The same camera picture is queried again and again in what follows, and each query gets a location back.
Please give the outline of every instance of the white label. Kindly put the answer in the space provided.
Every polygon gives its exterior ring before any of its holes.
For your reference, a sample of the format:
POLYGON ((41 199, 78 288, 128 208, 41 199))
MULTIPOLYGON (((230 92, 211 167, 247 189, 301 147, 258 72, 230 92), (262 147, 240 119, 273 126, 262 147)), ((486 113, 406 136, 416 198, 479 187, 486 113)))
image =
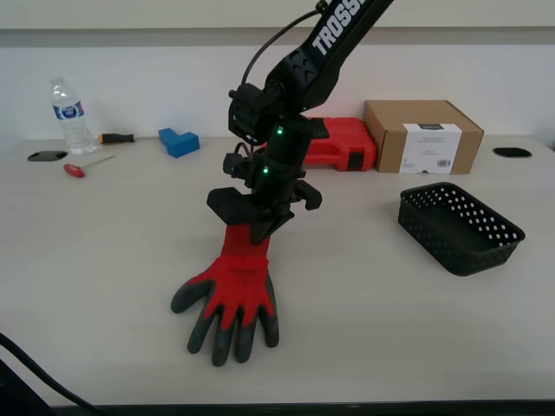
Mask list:
POLYGON ((400 173, 451 173, 462 130, 455 124, 405 124, 400 173))

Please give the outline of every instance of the blue block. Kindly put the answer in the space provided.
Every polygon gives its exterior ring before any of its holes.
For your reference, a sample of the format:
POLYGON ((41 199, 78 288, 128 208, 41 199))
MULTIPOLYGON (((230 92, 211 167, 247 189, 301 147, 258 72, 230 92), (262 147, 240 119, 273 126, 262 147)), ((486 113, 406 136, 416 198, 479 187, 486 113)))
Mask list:
POLYGON ((176 159, 200 149, 199 136, 196 134, 185 133, 179 136, 171 128, 166 128, 160 130, 158 135, 162 145, 167 149, 167 154, 176 159))

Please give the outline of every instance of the red toolbox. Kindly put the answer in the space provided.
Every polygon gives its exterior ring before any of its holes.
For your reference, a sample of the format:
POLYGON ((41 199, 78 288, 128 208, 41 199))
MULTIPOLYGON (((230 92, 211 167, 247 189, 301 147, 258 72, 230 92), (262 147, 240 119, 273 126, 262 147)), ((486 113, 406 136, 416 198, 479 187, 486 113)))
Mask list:
POLYGON ((345 117, 324 122, 330 138, 312 141, 306 166, 332 165, 338 171, 363 172, 374 167, 377 150, 362 120, 345 117))

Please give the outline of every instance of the table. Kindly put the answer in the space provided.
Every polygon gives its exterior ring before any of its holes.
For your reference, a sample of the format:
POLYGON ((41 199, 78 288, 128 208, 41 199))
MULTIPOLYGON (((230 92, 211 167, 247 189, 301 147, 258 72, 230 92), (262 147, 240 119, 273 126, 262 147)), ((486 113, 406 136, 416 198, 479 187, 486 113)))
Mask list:
MULTIPOLYGON (((319 211, 272 238, 281 342, 258 328, 251 360, 211 363, 186 342, 201 305, 169 308, 217 257, 225 226, 207 193, 234 140, 203 140, 172 159, 157 140, 84 157, 117 158, 85 179, 66 160, 30 163, 59 141, 0 159, 0 329, 65 387, 97 405, 404 402, 555 397, 555 153, 486 138, 468 176, 309 170, 319 211), (502 159, 522 146, 532 159, 502 159), (500 268, 446 272, 396 222, 401 191, 451 181, 527 234, 500 268)), ((68 402, 7 352, 51 406, 68 402)))

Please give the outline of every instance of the black mesh basket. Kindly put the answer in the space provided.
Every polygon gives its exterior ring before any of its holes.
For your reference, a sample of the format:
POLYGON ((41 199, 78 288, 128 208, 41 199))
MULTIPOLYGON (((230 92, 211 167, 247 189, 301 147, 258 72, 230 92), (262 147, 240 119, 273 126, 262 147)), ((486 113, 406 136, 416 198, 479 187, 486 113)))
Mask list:
POLYGON ((399 224, 458 276, 505 263, 526 238, 515 224, 449 183, 403 192, 399 224))

